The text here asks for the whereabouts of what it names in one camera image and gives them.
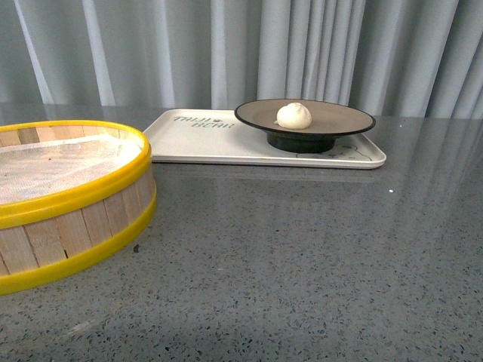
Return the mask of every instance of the mesh cloth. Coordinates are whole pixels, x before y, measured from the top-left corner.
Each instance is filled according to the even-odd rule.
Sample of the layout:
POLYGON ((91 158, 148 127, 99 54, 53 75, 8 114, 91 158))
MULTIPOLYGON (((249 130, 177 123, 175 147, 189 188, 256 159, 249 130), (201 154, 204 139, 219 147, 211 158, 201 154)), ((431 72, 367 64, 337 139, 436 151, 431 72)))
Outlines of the mesh cloth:
POLYGON ((101 134, 0 148, 0 204, 80 186, 140 154, 133 142, 101 134))

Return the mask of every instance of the dark plate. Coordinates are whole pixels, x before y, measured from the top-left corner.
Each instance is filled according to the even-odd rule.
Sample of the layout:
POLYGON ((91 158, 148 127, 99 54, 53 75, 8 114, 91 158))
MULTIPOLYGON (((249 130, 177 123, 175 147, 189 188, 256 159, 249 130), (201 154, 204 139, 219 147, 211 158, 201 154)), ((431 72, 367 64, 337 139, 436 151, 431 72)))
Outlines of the dark plate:
POLYGON ((342 136, 370 130, 376 120, 358 109, 316 100, 256 100, 235 109, 241 122, 266 133, 268 143, 294 153, 320 153, 334 147, 342 136), (289 103, 302 103, 312 115, 312 123, 303 130, 289 130, 274 122, 278 110, 289 103))

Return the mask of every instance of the plate rim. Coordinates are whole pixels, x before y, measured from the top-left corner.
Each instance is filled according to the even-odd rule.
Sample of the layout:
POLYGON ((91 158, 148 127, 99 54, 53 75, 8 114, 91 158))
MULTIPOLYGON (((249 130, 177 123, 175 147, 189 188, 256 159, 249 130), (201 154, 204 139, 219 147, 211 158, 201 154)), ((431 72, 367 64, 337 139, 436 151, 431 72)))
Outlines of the plate rim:
POLYGON ((246 124, 248 126, 257 128, 257 129, 262 130, 264 132, 282 133, 282 134, 286 134, 287 136, 296 136, 296 137, 301 137, 301 138, 339 138, 339 137, 343 137, 343 136, 349 136, 351 134, 357 134, 357 133, 366 132, 366 131, 374 128, 374 126, 376 125, 376 119, 374 118, 374 116, 370 115, 367 112, 364 112, 364 111, 362 111, 360 109, 357 109, 357 108, 353 108, 353 107, 349 107, 349 106, 344 106, 344 105, 339 104, 339 103, 326 102, 324 100, 304 100, 304 99, 301 99, 301 98, 269 98, 269 99, 266 99, 266 100, 251 100, 251 101, 242 103, 241 105, 237 106, 233 112, 235 113, 236 119, 238 119, 240 122, 242 122, 242 123, 244 123, 244 124, 246 124), (352 110, 358 111, 360 113, 363 113, 365 115, 368 115, 372 119, 372 122, 367 127, 364 127, 364 128, 358 129, 358 130, 354 130, 354 131, 350 131, 350 132, 338 132, 338 133, 308 133, 308 132, 297 132, 296 130, 278 130, 278 129, 275 129, 275 128, 264 127, 264 126, 261 126, 259 124, 254 124, 252 122, 249 122, 246 119, 243 119, 243 117, 241 117, 240 114, 238 113, 238 110, 241 107, 246 106, 248 104, 258 103, 258 102, 267 102, 267 101, 271 101, 271 100, 287 100, 287 101, 290 101, 289 103, 293 103, 293 102, 297 102, 297 101, 301 101, 302 100, 304 102, 315 102, 315 103, 331 104, 333 106, 339 106, 339 107, 343 107, 343 108, 352 109, 352 110))

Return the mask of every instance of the wooden slat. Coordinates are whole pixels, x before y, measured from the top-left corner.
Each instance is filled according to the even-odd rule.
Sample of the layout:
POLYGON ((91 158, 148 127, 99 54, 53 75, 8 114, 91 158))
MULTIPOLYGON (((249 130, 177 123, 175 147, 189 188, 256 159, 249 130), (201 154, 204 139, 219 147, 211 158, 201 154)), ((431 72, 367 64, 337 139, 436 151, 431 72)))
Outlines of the wooden slat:
POLYGON ((99 129, 96 126, 82 126, 85 136, 96 136, 99 134, 99 129))
POLYGON ((84 136, 84 128, 82 128, 81 125, 79 125, 79 126, 76 126, 76 125, 69 126, 69 132, 70 132, 70 136, 72 138, 79 138, 79 137, 84 136))
POLYGON ((36 128, 21 128, 18 130, 18 136, 23 145, 40 142, 36 128))
POLYGON ((141 208, 145 210, 152 200, 154 192, 154 180, 152 179, 152 168, 148 170, 136 182, 137 194, 139 195, 141 208))
POLYGON ((56 216, 55 219, 57 221, 57 229, 59 230, 60 242, 67 253, 67 257, 74 256, 92 247, 80 210, 56 216))
POLYGON ((52 128, 54 129, 56 140, 70 140, 72 138, 69 126, 55 126, 52 128))
POLYGON ((0 254, 10 274, 38 268, 22 226, 0 230, 0 254))
POLYGON ((116 235, 129 225, 128 215, 122 201, 122 193, 118 192, 104 199, 106 205, 107 218, 112 235, 116 235))
POLYGON ((134 133, 127 132, 126 130, 119 130, 119 138, 121 140, 131 141, 135 145, 138 145, 140 149, 143 148, 143 141, 134 133))
POLYGON ((8 270, 5 264, 3 263, 2 255, 0 255, 0 277, 2 275, 8 275, 8 270))
POLYGON ((53 127, 37 127, 37 134, 40 142, 55 141, 57 139, 53 127))
POLYGON ((122 200, 124 202, 129 223, 135 221, 141 214, 141 204, 136 190, 136 183, 133 183, 122 190, 122 200))
POLYGON ((4 147, 22 144, 16 130, 6 130, 5 132, 0 132, 0 139, 2 139, 2 145, 4 147))
POLYGON ((47 219, 24 226, 40 266, 65 259, 55 219, 47 219))
POLYGON ((97 245, 111 238, 109 219, 102 201, 82 208, 85 225, 88 228, 92 245, 97 245))

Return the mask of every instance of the white bun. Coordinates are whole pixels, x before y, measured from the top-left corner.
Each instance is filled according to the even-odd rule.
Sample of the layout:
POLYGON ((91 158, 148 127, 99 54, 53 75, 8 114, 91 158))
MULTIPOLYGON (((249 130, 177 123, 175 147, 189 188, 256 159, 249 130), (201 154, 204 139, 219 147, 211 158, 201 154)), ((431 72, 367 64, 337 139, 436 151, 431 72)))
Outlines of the white bun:
POLYGON ((289 103, 278 110, 275 123, 283 128, 302 130, 310 126, 312 116, 303 104, 289 103))

